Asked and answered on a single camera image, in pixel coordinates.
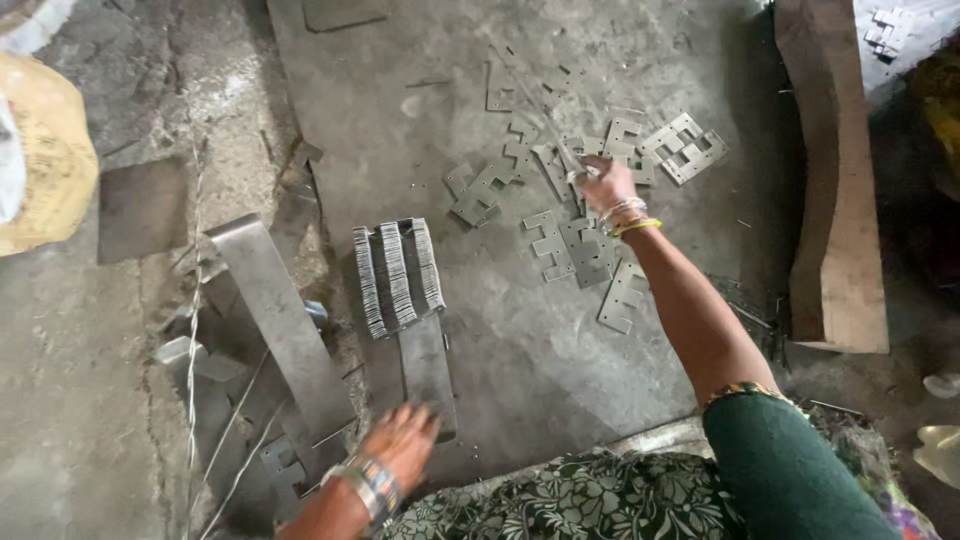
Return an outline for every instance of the steel strip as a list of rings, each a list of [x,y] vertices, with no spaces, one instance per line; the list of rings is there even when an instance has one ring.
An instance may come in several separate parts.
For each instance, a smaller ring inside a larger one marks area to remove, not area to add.
[[[350,423],[356,413],[347,388],[259,217],[245,215],[206,235],[227,263],[311,434],[325,437]]]

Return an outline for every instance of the cloth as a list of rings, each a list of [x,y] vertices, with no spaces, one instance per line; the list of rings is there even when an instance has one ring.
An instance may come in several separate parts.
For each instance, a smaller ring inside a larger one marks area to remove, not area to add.
[[[758,384],[716,394],[704,427],[717,462],[603,449],[566,455],[487,497],[460,489],[427,496],[377,538],[937,538],[932,527],[932,535],[905,534],[903,516],[885,516],[801,412]]]

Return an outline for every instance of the metal wire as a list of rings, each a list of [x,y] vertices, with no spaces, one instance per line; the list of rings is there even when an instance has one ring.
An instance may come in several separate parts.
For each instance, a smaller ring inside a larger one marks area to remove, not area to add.
[[[204,278],[204,269],[201,266],[201,254],[200,246],[198,242],[200,241],[201,234],[201,222],[202,222],[202,213],[201,213],[201,195],[203,195],[204,188],[204,170],[205,166],[200,163],[200,155],[197,152],[197,139],[194,134],[194,125],[193,125],[193,116],[190,113],[190,100],[189,92],[184,93],[183,101],[185,104],[186,112],[186,124],[190,128],[190,146],[193,150],[193,161],[194,165],[197,167],[197,185],[194,195],[194,213],[193,213],[193,242],[194,242],[194,273],[197,277],[197,284],[193,289],[193,301],[191,303],[191,316],[190,316],[190,361],[187,364],[186,370],[186,392],[187,392],[187,424],[190,427],[189,436],[187,439],[187,497],[186,503],[188,505],[188,510],[192,508],[191,501],[193,499],[193,462],[197,457],[197,437],[196,437],[196,428],[197,428],[197,407],[196,399],[194,396],[194,367],[197,363],[197,327],[199,324],[198,312],[200,311],[200,285],[203,282]],[[190,536],[190,529],[193,526],[193,516],[192,512],[188,512],[186,518],[186,530],[183,532],[183,539],[187,540]]]
[[[240,401],[237,402],[237,405],[233,408],[233,413],[230,414],[230,419],[227,421],[227,425],[224,426],[223,432],[220,433],[220,440],[217,441],[217,446],[213,450],[213,455],[210,457],[210,462],[206,465],[206,470],[204,471],[204,479],[200,480],[200,486],[206,483],[206,479],[210,477],[210,471],[213,469],[213,464],[217,460],[217,455],[220,454],[220,449],[224,446],[224,441],[227,440],[227,434],[230,433],[230,428],[233,427],[233,421],[236,420],[237,416],[240,414],[240,408],[243,407],[243,403],[247,401],[247,396],[250,395],[250,390],[253,388],[253,383],[256,382],[256,378],[260,375],[260,371],[263,369],[263,364],[267,363],[267,356],[270,355],[270,349],[267,349],[263,352],[263,357],[260,358],[260,364],[256,366],[256,371],[253,372],[253,377],[251,377],[250,382],[247,383],[247,388],[243,391],[243,396],[240,397]],[[193,498],[193,503],[190,504],[190,515],[193,515],[194,510],[197,508],[197,502],[200,500],[200,494],[198,493]]]
[[[204,540],[206,536],[213,529],[213,526],[216,525],[217,520],[220,519],[220,516],[224,513],[224,509],[227,507],[227,504],[230,502],[230,498],[233,497],[233,492],[236,491],[237,485],[240,483],[240,477],[247,471],[247,468],[250,467],[250,462],[253,461],[253,457],[256,455],[256,451],[260,449],[263,445],[263,441],[267,438],[267,433],[270,432],[270,428],[274,425],[274,420],[276,416],[283,409],[283,406],[286,405],[286,402],[283,402],[276,408],[274,411],[274,416],[270,418],[270,422],[267,422],[267,426],[263,429],[263,432],[260,433],[260,438],[257,439],[256,444],[250,448],[250,452],[247,454],[247,459],[244,461],[243,465],[240,466],[240,470],[237,471],[236,476],[233,477],[233,484],[230,486],[230,490],[227,491],[227,496],[224,497],[224,500],[220,503],[220,506],[217,507],[216,513],[213,514],[213,518],[210,520],[210,523],[204,528],[204,532],[201,533],[200,538],[197,540]]]

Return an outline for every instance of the woven plastic bag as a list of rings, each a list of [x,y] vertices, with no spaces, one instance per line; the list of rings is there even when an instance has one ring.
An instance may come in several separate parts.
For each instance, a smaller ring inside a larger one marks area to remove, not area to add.
[[[19,212],[0,225],[0,257],[69,238],[97,184],[84,98],[39,61],[0,53],[0,94],[19,131],[27,178]]]

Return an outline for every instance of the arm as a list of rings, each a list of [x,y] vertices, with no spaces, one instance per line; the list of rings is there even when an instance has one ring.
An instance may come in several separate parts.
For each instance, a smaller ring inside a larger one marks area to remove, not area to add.
[[[390,410],[360,445],[360,454],[376,458],[396,479],[400,497],[420,483],[423,466],[433,451],[440,421],[426,405],[404,404]],[[343,479],[332,478],[277,540],[349,540],[370,524],[371,515],[360,496]]]
[[[578,181],[588,203],[598,212],[636,197],[630,170],[615,161],[586,158],[599,178]],[[611,218],[614,225],[647,219],[645,210],[628,209]],[[624,233],[634,249],[657,302],[660,322],[673,345],[697,400],[744,380],[777,390],[767,361],[707,278],[654,227]]]

